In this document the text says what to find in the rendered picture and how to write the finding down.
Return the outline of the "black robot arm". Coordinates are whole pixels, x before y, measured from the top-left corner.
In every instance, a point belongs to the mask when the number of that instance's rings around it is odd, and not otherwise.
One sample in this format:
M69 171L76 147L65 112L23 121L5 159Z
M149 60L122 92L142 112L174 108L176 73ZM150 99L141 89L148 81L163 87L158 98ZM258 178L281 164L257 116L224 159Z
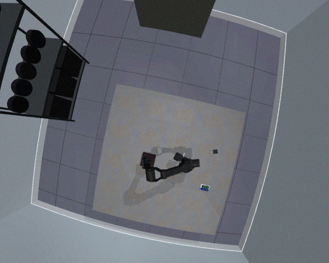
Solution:
M192 168L200 166L199 159L184 159L178 166L169 169L159 169L158 167L152 167L151 160L143 157L141 159L143 169L146 169L146 180L148 182L157 182L160 179L166 179L169 176L179 173L188 173L192 171ZM161 177L155 179L155 170L160 172Z

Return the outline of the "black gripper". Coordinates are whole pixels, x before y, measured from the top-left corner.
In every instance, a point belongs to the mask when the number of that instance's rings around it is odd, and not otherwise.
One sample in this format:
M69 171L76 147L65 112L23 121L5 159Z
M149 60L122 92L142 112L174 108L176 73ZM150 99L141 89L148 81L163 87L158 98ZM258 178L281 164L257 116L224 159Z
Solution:
M190 159L190 158L187 158L187 157L183 158L183 155L181 155L180 153L176 153L174 156L175 161L183 161L184 159Z

